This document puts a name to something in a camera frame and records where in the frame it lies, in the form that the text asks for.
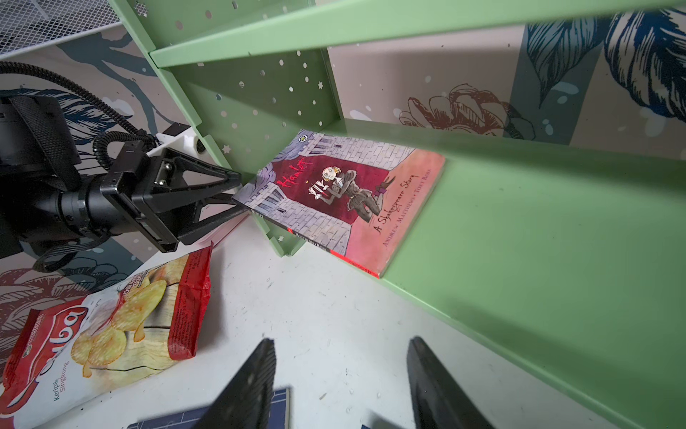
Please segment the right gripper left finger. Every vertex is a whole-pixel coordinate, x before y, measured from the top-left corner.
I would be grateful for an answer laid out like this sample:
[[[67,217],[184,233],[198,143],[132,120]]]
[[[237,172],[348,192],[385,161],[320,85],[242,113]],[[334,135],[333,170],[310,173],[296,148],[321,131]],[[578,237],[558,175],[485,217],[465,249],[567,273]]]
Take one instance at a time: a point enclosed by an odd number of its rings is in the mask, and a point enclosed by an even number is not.
[[[193,429],[268,427],[275,373],[274,341],[265,338]]]

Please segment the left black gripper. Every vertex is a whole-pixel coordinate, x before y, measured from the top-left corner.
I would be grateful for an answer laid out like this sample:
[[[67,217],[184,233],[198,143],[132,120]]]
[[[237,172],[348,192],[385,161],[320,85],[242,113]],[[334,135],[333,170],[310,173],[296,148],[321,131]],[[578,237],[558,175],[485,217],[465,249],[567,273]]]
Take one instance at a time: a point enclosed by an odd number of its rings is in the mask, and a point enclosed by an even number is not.
[[[195,204],[241,186],[241,174],[164,148],[146,153],[150,143],[125,140],[116,158],[108,154],[110,140],[95,140],[93,153],[104,173],[80,177],[74,191],[52,186],[31,197],[31,246],[37,252],[66,247],[73,252],[82,241],[98,241],[139,232],[162,252],[183,245],[218,243],[248,215],[242,205],[199,207],[177,231],[177,208]]]

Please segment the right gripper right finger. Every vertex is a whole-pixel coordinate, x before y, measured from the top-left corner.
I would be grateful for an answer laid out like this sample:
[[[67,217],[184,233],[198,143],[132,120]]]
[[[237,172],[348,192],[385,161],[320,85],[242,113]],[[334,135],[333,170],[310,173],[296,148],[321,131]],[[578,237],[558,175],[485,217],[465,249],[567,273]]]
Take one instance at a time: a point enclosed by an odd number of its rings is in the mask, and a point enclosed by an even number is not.
[[[409,343],[407,371],[416,428],[493,428],[419,336]]]

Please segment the pink red illustrated book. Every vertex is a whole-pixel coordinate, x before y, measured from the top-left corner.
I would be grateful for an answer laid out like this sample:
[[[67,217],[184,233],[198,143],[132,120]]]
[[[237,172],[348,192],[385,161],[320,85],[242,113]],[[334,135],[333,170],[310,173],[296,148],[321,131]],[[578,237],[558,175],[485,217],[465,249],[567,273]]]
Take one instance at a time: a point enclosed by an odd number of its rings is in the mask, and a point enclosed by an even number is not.
[[[301,130],[235,200],[380,278],[445,164],[424,149]]]

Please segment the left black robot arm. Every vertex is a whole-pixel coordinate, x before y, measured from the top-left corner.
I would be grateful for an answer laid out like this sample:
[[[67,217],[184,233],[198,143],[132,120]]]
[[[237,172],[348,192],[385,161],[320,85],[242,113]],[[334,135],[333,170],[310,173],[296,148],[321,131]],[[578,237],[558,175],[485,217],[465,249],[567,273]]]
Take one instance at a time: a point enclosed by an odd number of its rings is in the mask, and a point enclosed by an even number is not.
[[[150,145],[142,133],[103,134],[103,172],[84,175],[56,100],[3,98],[2,256],[30,246],[49,265],[130,232],[173,252],[244,213],[233,196],[239,173]]]

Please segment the red snack bag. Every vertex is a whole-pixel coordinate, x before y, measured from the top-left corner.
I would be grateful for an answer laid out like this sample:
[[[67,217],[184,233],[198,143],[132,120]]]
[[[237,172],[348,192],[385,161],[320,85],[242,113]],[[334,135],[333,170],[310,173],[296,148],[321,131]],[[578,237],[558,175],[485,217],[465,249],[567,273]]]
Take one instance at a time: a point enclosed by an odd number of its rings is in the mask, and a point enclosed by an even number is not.
[[[211,298],[212,247],[103,291],[30,312],[6,361],[1,426],[35,428],[192,359]]]

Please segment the green wooden two-tier shelf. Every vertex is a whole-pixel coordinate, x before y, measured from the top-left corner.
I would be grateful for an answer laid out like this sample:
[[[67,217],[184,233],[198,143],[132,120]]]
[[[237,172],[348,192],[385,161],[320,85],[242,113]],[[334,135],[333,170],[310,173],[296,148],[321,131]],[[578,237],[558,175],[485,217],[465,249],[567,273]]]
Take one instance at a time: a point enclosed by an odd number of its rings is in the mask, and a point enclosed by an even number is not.
[[[685,425],[682,1],[115,1],[281,256]]]

